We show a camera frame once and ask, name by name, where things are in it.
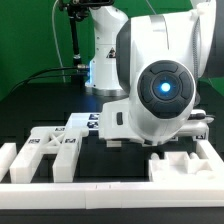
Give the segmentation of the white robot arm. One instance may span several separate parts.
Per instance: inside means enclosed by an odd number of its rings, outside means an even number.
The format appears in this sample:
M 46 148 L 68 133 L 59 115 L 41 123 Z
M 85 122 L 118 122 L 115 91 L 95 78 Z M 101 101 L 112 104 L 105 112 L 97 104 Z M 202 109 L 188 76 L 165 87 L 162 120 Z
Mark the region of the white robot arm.
M 212 119 L 194 105 L 211 49 L 216 0 L 190 1 L 189 11 L 131 19 L 113 6 L 90 9 L 96 53 L 89 85 L 127 94 L 103 105 L 101 139 L 156 146 L 207 132 Z

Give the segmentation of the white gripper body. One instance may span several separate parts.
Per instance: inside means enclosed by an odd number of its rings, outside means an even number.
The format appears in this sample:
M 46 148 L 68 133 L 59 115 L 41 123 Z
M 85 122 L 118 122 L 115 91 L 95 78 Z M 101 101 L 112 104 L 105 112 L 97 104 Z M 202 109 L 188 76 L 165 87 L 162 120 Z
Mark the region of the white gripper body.
M 161 119 L 142 105 L 123 99 L 103 105 L 99 116 L 99 138 L 107 141 L 129 139 L 157 146 L 174 137 L 203 135 L 208 131 L 209 123 L 210 117 L 203 110 L 187 107 L 175 118 Z

